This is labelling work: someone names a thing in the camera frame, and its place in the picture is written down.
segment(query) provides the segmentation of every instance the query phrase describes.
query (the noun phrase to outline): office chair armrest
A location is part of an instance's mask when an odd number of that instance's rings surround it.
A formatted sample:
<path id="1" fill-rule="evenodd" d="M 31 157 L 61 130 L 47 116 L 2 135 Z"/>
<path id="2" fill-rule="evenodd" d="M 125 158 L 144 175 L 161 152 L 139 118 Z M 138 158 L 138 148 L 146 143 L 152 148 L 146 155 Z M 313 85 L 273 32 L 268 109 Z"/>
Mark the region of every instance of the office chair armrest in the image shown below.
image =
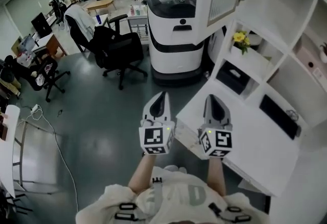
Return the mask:
<path id="1" fill-rule="evenodd" d="M 110 19 L 109 23 L 116 22 L 116 21 L 119 21 L 124 18 L 127 18 L 127 14 L 122 14 L 122 15 L 116 16 L 116 17 Z"/>
<path id="2" fill-rule="evenodd" d="M 43 74 L 43 72 L 45 72 L 44 71 L 44 69 L 45 69 L 45 67 L 47 66 L 47 64 L 48 64 L 48 61 L 43 61 L 42 63 L 41 63 L 41 66 L 40 66 L 40 68 L 37 70 L 37 75 L 40 75 L 41 73 Z"/>

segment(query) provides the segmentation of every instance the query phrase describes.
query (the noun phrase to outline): white robot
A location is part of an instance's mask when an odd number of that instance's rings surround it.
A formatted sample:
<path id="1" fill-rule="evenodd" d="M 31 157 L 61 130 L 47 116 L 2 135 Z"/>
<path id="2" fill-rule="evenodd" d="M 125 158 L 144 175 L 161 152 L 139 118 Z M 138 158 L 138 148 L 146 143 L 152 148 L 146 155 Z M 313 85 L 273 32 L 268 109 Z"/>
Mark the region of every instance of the white robot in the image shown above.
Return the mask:
<path id="1" fill-rule="evenodd" d="M 232 149 L 230 111 L 213 94 L 206 98 L 204 106 L 204 124 L 199 129 L 203 152 L 208 157 L 223 158 Z"/>
<path id="2" fill-rule="evenodd" d="M 141 148 L 146 154 L 168 154 L 174 139 L 175 123 L 171 121 L 167 92 L 155 95 L 144 107 L 139 131 Z"/>

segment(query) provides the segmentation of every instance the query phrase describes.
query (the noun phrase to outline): computer monitor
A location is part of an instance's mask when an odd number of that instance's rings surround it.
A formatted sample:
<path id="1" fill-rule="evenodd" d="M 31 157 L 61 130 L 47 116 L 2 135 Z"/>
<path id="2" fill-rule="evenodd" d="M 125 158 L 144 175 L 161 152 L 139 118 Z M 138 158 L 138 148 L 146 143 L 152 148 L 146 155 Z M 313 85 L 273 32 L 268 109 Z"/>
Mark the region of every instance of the computer monitor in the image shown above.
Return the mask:
<path id="1" fill-rule="evenodd" d="M 25 51 L 31 52 L 35 45 L 36 43 L 34 39 L 29 34 L 28 36 L 24 37 L 24 39 L 21 41 L 21 43 L 18 46 L 18 50 L 20 53 L 23 53 Z"/>

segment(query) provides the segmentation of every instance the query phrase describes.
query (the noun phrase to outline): human arm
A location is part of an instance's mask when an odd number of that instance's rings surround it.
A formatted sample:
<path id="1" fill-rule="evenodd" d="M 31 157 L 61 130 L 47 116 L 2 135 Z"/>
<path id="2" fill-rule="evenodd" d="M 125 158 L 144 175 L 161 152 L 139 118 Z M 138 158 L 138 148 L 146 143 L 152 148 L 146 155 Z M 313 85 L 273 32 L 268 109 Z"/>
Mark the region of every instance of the human arm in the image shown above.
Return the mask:
<path id="1" fill-rule="evenodd" d="M 220 158 L 209 159 L 207 184 L 211 189 L 213 189 L 222 197 L 226 196 L 223 165 Z"/>
<path id="2" fill-rule="evenodd" d="M 134 172 L 128 187 L 135 193 L 140 194 L 150 187 L 152 169 L 155 163 L 155 155 L 144 155 L 136 171 Z"/>

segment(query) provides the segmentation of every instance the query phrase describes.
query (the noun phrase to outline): black box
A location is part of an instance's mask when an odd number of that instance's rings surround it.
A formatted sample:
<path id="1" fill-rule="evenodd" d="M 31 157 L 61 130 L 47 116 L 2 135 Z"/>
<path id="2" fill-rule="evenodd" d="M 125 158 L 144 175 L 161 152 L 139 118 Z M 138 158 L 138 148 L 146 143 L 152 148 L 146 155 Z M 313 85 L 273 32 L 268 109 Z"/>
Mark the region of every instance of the black box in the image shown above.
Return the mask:
<path id="1" fill-rule="evenodd" d="M 227 61 L 221 66 L 216 78 L 237 94 L 241 94 L 250 81 L 250 76 Z"/>

